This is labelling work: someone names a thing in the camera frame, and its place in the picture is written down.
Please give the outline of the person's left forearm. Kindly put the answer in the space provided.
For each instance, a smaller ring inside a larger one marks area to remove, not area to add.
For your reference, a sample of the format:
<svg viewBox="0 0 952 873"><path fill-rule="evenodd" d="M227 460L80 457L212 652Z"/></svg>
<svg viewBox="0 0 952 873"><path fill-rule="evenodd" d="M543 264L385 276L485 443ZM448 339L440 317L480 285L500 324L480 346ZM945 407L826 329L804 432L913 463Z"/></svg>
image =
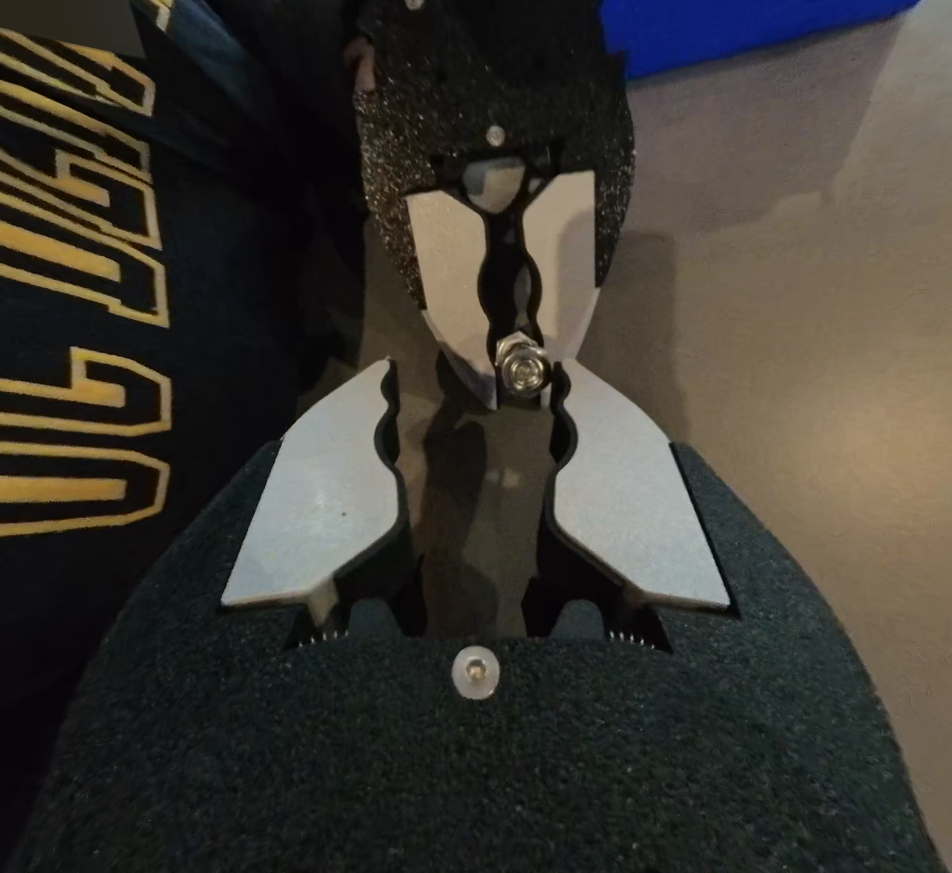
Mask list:
<svg viewBox="0 0 952 873"><path fill-rule="evenodd" d="M301 154L326 175L360 177L346 46L364 0L205 0L271 74Z"/></svg>

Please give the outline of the person's dark sweatshirt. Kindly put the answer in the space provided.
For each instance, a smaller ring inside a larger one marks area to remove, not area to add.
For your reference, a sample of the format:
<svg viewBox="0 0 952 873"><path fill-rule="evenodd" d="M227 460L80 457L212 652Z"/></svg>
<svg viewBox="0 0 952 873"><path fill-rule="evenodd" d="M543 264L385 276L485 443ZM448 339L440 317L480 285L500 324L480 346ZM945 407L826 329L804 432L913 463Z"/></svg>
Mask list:
<svg viewBox="0 0 952 873"><path fill-rule="evenodd" d="M313 204L353 211L205 0L128 1L141 58L2 31L2 773L292 419Z"/></svg>

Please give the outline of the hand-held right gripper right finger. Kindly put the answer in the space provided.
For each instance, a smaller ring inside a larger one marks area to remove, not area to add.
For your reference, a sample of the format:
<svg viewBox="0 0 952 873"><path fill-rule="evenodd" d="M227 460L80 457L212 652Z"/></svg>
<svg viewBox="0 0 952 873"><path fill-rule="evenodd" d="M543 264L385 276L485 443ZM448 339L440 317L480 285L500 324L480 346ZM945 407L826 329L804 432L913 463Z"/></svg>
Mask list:
<svg viewBox="0 0 952 873"><path fill-rule="evenodd" d="M649 605L725 611L731 600L664 431L576 360L561 365L572 438L555 473L556 530Z"/></svg>

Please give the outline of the silver hex bolt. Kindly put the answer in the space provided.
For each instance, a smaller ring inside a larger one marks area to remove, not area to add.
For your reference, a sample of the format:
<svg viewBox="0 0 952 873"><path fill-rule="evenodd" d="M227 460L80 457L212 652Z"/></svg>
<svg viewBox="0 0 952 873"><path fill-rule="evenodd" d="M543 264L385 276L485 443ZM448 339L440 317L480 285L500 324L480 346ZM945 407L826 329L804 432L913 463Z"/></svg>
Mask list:
<svg viewBox="0 0 952 873"><path fill-rule="evenodd" d="M551 363L541 350L511 350L498 363L497 370L506 397L532 400L544 393L551 384Z"/></svg>

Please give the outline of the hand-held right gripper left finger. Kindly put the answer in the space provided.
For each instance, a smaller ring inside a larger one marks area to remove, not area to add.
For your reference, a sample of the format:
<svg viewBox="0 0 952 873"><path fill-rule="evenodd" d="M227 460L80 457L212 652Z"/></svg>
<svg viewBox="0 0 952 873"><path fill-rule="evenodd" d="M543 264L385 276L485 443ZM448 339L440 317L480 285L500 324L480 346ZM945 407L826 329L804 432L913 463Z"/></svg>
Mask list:
<svg viewBox="0 0 952 873"><path fill-rule="evenodd" d="M398 472L397 365L385 358L310 407L281 439L222 592L222 608L392 602L410 585L410 516Z"/></svg>

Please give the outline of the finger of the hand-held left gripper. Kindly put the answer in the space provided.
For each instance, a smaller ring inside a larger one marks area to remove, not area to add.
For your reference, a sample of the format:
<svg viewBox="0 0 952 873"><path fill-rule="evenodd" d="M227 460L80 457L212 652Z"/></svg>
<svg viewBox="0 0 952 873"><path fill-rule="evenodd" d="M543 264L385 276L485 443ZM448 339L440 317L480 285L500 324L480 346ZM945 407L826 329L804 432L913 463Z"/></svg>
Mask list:
<svg viewBox="0 0 952 873"><path fill-rule="evenodd" d="M407 209L422 281L423 317L462 383L494 411L496 368L488 353L490 322L479 293L485 220L445 190L411 194Z"/></svg>
<svg viewBox="0 0 952 873"><path fill-rule="evenodd" d="M525 196L519 235L530 261L530 321L550 367L577 357L596 284L596 175L563 173Z"/></svg>

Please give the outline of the person's left hand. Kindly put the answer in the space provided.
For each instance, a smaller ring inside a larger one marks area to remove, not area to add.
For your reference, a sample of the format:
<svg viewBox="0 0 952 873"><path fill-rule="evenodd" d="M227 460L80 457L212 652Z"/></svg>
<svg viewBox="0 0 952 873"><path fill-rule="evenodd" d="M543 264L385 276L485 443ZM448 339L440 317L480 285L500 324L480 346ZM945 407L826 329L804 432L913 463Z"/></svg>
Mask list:
<svg viewBox="0 0 952 873"><path fill-rule="evenodd" d="M367 37L359 35L346 46L344 62L351 76L354 95L364 95L375 91L375 49Z"/></svg>

